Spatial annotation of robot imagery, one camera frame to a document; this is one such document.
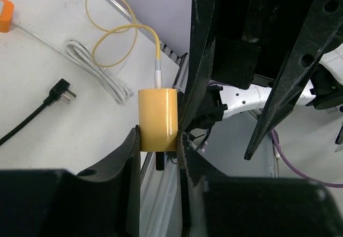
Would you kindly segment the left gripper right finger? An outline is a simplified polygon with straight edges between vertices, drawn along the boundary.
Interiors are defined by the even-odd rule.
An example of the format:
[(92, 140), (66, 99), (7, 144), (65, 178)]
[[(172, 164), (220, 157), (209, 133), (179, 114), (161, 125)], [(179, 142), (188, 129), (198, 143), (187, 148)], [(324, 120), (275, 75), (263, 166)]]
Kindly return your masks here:
[(342, 236), (330, 192), (302, 179), (230, 177), (177, 138), (182, 236)]

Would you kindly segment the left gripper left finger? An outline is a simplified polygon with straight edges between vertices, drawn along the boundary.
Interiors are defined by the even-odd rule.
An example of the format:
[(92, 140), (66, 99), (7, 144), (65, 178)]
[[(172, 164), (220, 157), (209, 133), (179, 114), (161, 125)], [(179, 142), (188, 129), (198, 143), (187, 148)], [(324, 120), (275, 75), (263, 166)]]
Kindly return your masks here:
[(1, 236), (138, 236), (139, 129), (96, 164), (1, 171)]

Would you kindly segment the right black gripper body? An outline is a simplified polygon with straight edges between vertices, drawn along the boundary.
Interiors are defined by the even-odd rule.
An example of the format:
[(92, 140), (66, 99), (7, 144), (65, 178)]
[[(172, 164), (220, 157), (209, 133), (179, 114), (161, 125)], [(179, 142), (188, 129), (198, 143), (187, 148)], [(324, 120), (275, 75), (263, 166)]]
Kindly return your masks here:
[(272, 87), (313, 0), (216, 0), (211, 79), (248, 89)]

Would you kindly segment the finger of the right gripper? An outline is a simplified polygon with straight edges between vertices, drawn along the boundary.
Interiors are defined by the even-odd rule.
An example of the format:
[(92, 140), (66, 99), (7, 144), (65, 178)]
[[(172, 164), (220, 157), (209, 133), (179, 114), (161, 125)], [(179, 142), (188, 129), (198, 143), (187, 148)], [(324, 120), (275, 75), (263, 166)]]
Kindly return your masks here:
[(215, 50), (216, 0), (192, 0), (188, 79), (178, 116), (180, 131), (195, 116), (210, 81)]
[(280, 69), (244, 154), (250, 160), (263, 138), (294, 109), (325, 49), (342, 24), (342, 0), (313, 0), (295, 45)]

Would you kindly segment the tan yellow charger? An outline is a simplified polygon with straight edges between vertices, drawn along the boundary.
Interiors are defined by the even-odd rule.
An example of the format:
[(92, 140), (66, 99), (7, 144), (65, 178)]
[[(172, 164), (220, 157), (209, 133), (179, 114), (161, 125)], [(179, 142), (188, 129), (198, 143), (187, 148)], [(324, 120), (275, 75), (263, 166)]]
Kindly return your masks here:
[(178, 134), (177, 91), (154, 88), (138, 91), (140, 150), (176, 151)]

